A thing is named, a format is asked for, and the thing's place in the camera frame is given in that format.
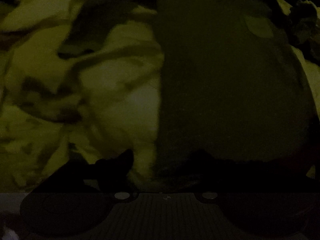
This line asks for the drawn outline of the dark dotted small garment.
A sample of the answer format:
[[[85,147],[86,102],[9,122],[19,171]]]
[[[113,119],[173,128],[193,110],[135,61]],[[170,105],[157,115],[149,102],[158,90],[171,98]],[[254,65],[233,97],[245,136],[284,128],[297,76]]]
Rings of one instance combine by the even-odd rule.
[[[137,5],[157,12],[152,31],[164,53],[140,179],[208,186],[228,168],[270,184],[302,178],[316,161],[319,119],[276,1],[87,0],[58,56],[101,51]]]

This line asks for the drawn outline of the light floral bed sheet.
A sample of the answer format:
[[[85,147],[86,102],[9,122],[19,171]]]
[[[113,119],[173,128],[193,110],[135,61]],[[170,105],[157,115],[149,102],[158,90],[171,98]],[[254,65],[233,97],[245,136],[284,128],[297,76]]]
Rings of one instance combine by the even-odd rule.
[[[65,60],[57,51],[87,0],[12,1],[13,9],[1,22],[1,31],[28,33],[25,43],[14,50],[5,76],[5,87],[14,103],[25,113],[43,120],[81,124],[103,157],[132,149],[135,161],[131,177],[139,186],[161,183],[186,187],[158,179],[145,183],[136,170],[142,153],[151,149],[156,137],[156,107],[161,103],[164,53],[151,25],[157,12],[135,6],[128,18],[103,39],[101,51]],[[293,53],[297,57],[301,46],[312,40],[316,30],[315,5],[298,1],[289,12],[281,7],[280,10],[293,27]],[[220,182],[187,188],[204,189],[227,181],[283,184],[270,184],[258,176],[249,178],[230,168],[227,173],[228,177]]]

